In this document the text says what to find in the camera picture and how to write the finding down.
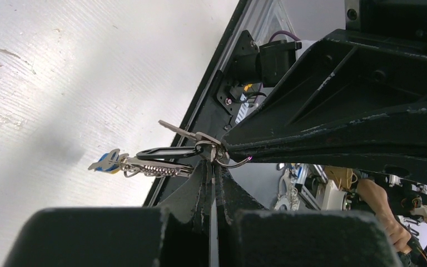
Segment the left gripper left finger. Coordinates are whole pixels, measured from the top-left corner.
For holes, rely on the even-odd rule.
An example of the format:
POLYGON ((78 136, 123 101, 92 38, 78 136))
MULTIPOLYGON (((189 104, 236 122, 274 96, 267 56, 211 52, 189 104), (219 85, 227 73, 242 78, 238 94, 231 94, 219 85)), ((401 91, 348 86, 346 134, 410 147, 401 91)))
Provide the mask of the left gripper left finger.
POLYGON ((208 266, 201 186, 208 164, 154 207, 43 209, 20 231, 5 266, 208 266))

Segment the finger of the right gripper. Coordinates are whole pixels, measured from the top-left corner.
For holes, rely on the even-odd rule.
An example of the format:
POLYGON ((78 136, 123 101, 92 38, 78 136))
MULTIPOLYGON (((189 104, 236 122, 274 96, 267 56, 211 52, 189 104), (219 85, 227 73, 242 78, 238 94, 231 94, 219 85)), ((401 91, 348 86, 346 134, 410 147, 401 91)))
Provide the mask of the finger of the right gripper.
POLYGON ((427 36, 337 29, 238 127, 427 127, 427 36))
POLYGON ((365 112, 305 130, 249 130, 222 143, 235 161, 300 162, 362 169, 427 181, 427 102, 365 112))

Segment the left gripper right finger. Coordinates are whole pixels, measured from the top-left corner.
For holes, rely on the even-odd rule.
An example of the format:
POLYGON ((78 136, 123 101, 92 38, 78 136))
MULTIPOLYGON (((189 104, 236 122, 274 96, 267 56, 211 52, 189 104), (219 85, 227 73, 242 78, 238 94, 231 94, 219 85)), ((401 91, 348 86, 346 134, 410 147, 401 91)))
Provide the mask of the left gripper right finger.
POLYGON ((214 266, 400 266, 383 227, 361 211, 274 211, 213 166, 214 266))

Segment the black fob key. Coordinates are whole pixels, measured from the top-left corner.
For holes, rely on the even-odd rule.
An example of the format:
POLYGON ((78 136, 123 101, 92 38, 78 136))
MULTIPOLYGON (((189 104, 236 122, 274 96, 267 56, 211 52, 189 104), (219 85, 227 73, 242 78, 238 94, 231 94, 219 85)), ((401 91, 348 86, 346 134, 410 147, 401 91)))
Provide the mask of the black fob key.
POLYGON ((140 160, 171 160, 185 159, 200 155, 203 152, 203 146, 211 146, 220 149, 221 142, 203 132, 189 132, 176 127, 169 122, 159 120, 158 123, 166 129, 174 132, 180 139, 180 143, 175 146, 155 147, 140 151, 136 157, 140 160))

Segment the keyring with keys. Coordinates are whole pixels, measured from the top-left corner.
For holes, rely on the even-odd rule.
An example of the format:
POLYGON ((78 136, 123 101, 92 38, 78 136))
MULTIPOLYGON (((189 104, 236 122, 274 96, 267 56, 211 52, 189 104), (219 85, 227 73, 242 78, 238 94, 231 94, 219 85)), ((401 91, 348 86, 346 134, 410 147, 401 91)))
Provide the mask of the keyring with keys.
POLYGON ((252 160, 249 156, 235 164, 225 164, 222 160, 227 159, 227 151, 221 145, 213 141, 198 141, 194 146, 156 147, 143 150, 133 157, 122 154, 120 149, 113 149, 90 164, 88 170, 107 174, 121 171, 126 178, 137 174, 144 174, 147 177, 190 177, 194 167, 174 161, 196 156, 204 157, 208 162, 228 169, 240 167, 252 160))

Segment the person's hand in background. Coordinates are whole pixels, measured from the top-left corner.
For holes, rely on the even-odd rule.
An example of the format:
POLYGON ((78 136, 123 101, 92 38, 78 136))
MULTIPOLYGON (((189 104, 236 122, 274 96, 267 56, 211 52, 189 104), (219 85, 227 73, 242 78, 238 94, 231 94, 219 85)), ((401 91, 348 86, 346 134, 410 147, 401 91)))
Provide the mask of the person's hand in background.
POLYGON ((411 247, 408 242, 411 234, 404 228, 392 214, 376 214, 378 221, 383 225, 385 231, 397 252, 408 254, 411 247))

